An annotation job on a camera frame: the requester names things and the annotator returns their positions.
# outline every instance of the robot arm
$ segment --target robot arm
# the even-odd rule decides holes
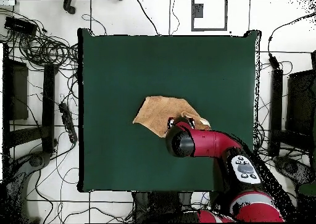
[[[240,143],[217,131],[194,129],[194,121],[170,118],[166,145],[176,157],[213,157],[220,160],[229,189],[221,197],[220,211],[244,222],[282,222],[273,199],[264,191],[256,166]],[[203,212],[200,222],[231,222],[228,218]]]

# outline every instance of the chair wheel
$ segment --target chair wheel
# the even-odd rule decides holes
[[[76,8],[74,8],[73,6],[69,6],[69,9],[67,11],[69,14],[75,14],[76,13]]]

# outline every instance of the cable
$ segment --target cable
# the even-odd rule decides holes
[[[41,145],[42,143],[37,144],[36,146],[34,146],[33,148],[31,148],[29,154],[32,152],[32,150],[34,150],[37,146]]]
[[[84,210],[84,211],[82,211],[82,212],[75,212],[75,213],[69,214],[69,215],[65,218],[65,220],[62,222],[62,224],[65,224],[66,220],[67,220],[71,215],[83,214],[83,213],[85,213],[85,212],[88,212],[89,210],[97,210],[97,211],[99,211],[100,213],[102,213],[102,214],[104,214],[104,215],[106,215],[106,216],[109,216],[109,217],[112,217],[113,219],[116,219],[118,222],[126,223],[126,222],[124,222],[124,219],[123,219],[122,217],[115,217],[115,216],[113,216],[113,215],[111,215],[111,214],[107,214],[107,213],[103,212],[103,211],[100,210],[99,208],[91,207],[90,209]]]
[[[58,156],[55,157],[55,159],[56,159],[56,170],[57,170],[58,175],[59,175],[60,178],[62,179],[62,181],[63,181],[63,182],[66,182],[66,183],[68,183],[68,184],[77,184],[78,182],[76,182],[76,183],[70,183],[70,182],[68,182],[68,181],[65,181],[65,176],[62,177],[62,175],[60,175],[59,170],[58,170],[58,165],[57,165],[57,157],[58,157]]]
[[[50,214],[52,213],[52,210],[53,210],[53,208],[54,208],[54,204],[53,204],[48,198],[46,198],[46,197],[44,197],[42,194],[40,194],[40,192],[38,191],[37,186],[38,186],[38,182],[39,182],[40,178],[41,178],[41,170],[39,170],[38,179],[37,179],[37,181],[36,181],[36,183],[35,183],[36,192],[37,192],[37,194],[38,194],[41,198],[43,198],[44,200],[47,200],[47,201],[51,204],[51,206],[52,206],[52,207],[51,207],[51,211],[48,213],[48,215],[46,216],[46,218],[45,218],[45,220],[44,220],[44,222],[43,222],[43,224],[45,224],[46,220],[48,219],[48,217],[49,217]]]
[[[89,14],[83,14],[81,17],[82,17],[83,20],[88,20],[88,21],[92,21],[92,22],[97,22],[98,24],[100,24],[100,25],[103,27],[103,29],[104,29],[104,35],[107,35],[106,28],[104,27],[104,25],[103,25],[101,22],[99,22],[98,20],[96,20],[95,18],[93,18],[91,15],[89,15]]]
[[[76,183],[69,183],[68,181],[65,181],[65,177],[67,176],[67,174],[68,174],[68,172],[70,172],[71,170],[74,170],[74,169],[78,169],[79,170],[79,168],[70,168],[67,172],[66,172],[66,174],[65,174],[65,176],[62,178],[61,176],[60,176],[60,174],[59,174],[59,176],[62,178],[62,184],[61,184],[61,186],[60,186],[60,200],[62,200],[62,185],[64,184],[64,182],[67,182],[68,184],[77,184],[78,182],[76,182]],[[59,217],[59,220],[60,220],[60,223],[62,223],[62,224],[64,224],[63,223],[63,221],[62,221],[62,208],[60,209],[60,216],[58,216]]]
[[[143,6],[141,5],[141,2],[140,2],[139,0],[137,0],[137,2],[138,2],[139,5],[141,6],[141,10],[143,11],[144,15],[147,17],[147,19],[151,22],[152,26],[155,28],[155,31],[156,31],[157,35],[160,36],[160,34],[159,34],[158,31],[157,31],[156,26],[154,25],[154,23],[152,22],[152,20],[148,17],[147,13],[144,11],[144,8],[143,8]]]
[[[60,156],[62,156],[62,155],[64,155],[64,154],[67,155],[70,151],[72,151],[72,150],[74,149],[75,146],[76,146],[76,144],[73,144],[72,147],[71,147],[68,151],[63,152],[63,153],[61,153],[61,154],[59,154],[59,155],[57,155],[57,156],[51,158],[50,160],[54,160],[54,159],[56,159],[56,158],[58,158],[58,157],[60,157]]]
[[[45,64],[54,64],[59,68],[71,65],[72,62],[75,65],[77,64],[77,44],[70,46],[69,43],[63,38],[56,36],[48,37],[45,33],[41,32],[41,30],[43,30],[44,28],[40,28],[40,26],[37,24],[37,22],[39,22],[43,26],[40,21],[30,20],[18,13],[15,14],[23,17],[20,20],[32,22],[38,27],[35,36],[28,36],[10,31],[10,37],[12,35],[15,35],[17,37],[17,39],[13,39],[12,41],[13,48],[15,47],[16,43],[18,43],[19,45],[20,52],[23,56],[19,57],[19,59],[25,59],[29,61],[31,66],[32,64],[35,64],[42,67]]]
[[[292,72],[292,70],[293,70],[293,64],[292,64],[292,62],[290,62],[289,60],[283,60],[282,62],[279,62],[279,64],[281,64],[281,66],[282,66],[281,70],[283,70],[283,63],[285,63],[285,62],[287,62],[287,63],[289,63],[289,64],[291,65],[291,70],[290,70],[288,73],[283,74],[283,76],[289,75],[289,74]],[[264,70],[264,69],[266,69],[266,68],[269,68],[270,66],[271,66],[271,64],[263,64],[263,63],[260,63],[259,70],[260,70],[260,71],[261,71],[261,70]]]
[[[64,205],[61,204],[61,209],[60,209],[60,211],[59,211],[59,206],[60,206],[60,204],[58,205],[58,208],[57,208],[57,215],[56,215],[49,223],[47,223],[47,224],[51,224],[57,217],[59,217],[59,214],[61,213],[61,210],[62,210],[62,208],[64,207]]]
[[[17,96],[13,96],[13,97],[14,97],[16,100],[18,100],[19,102],[21,102],[22,104],[24,104],[24,105],[27,106],[27,109],[31,112],[32,117],[33,117],[33,119],[34,119],[34,121],[35,121],[35,123],[36,123],[36,126],[37,126],[37,128],[38,128],[38,130],[39,130],[39,134],[41,135],[41,138],[43,138],[43,134],[42,134],[41,128],[40,128],[40,126],[38,125],[38,121],[37,121],[37,119],[35,118],[35,116],[34,116],[32,110],[31,110],[31,108],[29,108],[29,106],[28,106],[25,102],[21,101]]]
[[[283,26],[286,26],[286,25],[290,25],[292,23],[296,23],[300,20],[303,20],[303,19],[307,19],[307,18],[310,18],[310,17],[313,17],[316,15],[316,12],[313,12],[312,14],[308,14],[308,15],[305,15],[305,16],[302,16],[302,17],[299,17],[297,18],[296,20],[293,20],[292,22],[289,22],[289,23],[286,23],[286,24],[283,24],[281,26],[279,26],[278,28],[274,29],[274,31],[272,32],[272,34],[270,35],[269,39],[268,39],[268,53],[269,53],[269,56],[272,56],[271,53],[270,53],[270,42],[272,40],[272,36],[274,34],[275,31],[277,31],[278,29],[280,29],[281,27]]]
[[[64,152],[63,154],[65,154],[65,153],[69,153],[71,150],[73,149],[73,147],[72,148],[70,148],[67,152]],[[61,165],[61,163],[65,160],[65,158],[66,158],[66,156],[62,159],[62,161],[59,163],[59,165],[58,165],[58,167]],[[54,169],[43,181],[41,181],[41,183],[39,184],[39,185],[41,185],[49,176],[51,176],[54,172],[56,171],[56,169]],[[27,194],[27,196],[26,197],[28,197],[28,195],[30,195],[33,191],[35,190],[35,188],[34,189],[32,189],[28,194]]]
[[[173,31],[171,35],[173,35],[173,33],[175,33],[176,31],[178,31],[179,26],[180,26],[180,21],[179,21],[178,17],[175,15],[175,13],[173,12],[173,7],[174,7],[174,6],[175,6],[175,0],[173,0],[173,5],[172,5],[172,14],[173,14],[173,16],[174,16],[174,17],[176,17],[176,18],[177,18],[177,20],[178,20],[178,26],[177,26],[177,29],[176,29],[175,31]]]

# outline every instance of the tan cloth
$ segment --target tan cloth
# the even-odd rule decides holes
[[[201,118],[186,100],[163,96],[146,97],[133,123],[140,123],[164,138],[169,117],[179,116],[194,118],[195,129],[210,130],[209,122]]]

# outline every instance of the dark green surface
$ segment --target dark green surface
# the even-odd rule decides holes
[[[146,96],[184,98],[213,130],[252,149],[257,34],[93,37],[83,30],[83,190],[220,190],[212,159],[173,157],[164,139],[132,121]]]

